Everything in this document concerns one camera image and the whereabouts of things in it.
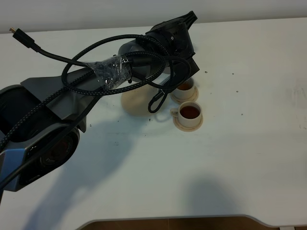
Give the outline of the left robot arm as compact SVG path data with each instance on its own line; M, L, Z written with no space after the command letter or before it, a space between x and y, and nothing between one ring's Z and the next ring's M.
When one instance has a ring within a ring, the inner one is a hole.
M72 59L49 53L21 29L12 29L26 48L66 66L58 77L29 78L0 91L0 189L18 191L63 165L103 96L150 86L154 93L145 110L157 112L199 71L189 35L196 20L190 11L143 35L98 41Z

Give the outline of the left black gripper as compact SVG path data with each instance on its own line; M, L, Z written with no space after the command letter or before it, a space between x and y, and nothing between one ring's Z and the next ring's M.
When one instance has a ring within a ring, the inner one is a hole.
M190 76L200 70L193 59L195 52L189 35L189 28L196 20L194 11L190 11L183 16L159 23L146 33L159 41L169 56L185 59L191 67Z

